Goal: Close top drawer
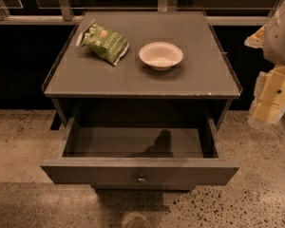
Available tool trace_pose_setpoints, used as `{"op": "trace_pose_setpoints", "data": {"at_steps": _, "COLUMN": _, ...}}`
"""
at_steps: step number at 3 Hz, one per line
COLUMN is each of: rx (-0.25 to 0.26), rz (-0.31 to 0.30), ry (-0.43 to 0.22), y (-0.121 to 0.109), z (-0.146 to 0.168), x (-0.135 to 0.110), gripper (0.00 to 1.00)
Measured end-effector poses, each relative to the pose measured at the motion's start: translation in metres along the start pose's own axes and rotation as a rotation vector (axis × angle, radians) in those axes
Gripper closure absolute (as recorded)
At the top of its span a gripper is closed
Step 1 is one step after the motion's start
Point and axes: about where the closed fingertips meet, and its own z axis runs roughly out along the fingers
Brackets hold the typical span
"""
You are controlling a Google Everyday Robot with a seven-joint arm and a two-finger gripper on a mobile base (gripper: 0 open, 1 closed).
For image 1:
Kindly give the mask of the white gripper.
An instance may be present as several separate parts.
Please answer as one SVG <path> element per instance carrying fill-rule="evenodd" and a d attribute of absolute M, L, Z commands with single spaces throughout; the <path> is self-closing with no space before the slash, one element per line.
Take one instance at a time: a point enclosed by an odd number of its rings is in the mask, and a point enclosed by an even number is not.
<path fill-rule="evenodd" d="M 249 48 L 263 48 L 265 29 L 263 26 L 247 37 L 244 45 Z M 275 66 L 268 73 L 261 71 L 256 78 L 248 125 L 260 129 L 270 124 L 277 124 L 284 114 L 285 66 Z"/>

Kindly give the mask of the round robot base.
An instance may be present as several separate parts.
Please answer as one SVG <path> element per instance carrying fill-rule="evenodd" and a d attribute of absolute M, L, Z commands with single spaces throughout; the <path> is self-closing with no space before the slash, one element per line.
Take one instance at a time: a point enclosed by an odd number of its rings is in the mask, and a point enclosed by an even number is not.
<path fill-rule="evenodd" d="M 150 224 L 143 215 L 132 213 L 123 218 L 122 228 L 150 228 Z"/>

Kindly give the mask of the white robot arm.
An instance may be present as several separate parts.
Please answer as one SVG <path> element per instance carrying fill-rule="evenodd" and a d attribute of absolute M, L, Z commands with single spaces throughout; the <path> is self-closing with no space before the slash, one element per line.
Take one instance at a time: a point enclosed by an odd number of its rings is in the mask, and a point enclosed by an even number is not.
<path fill-rule="evenodd" d="M 248 125 L 260 129 L 277 124 L 285 114 L 285 1 L 244 45 L 261 48 L 264 58 L 275 65 L 269 72 L 260 71 L 256 78 Z"/>

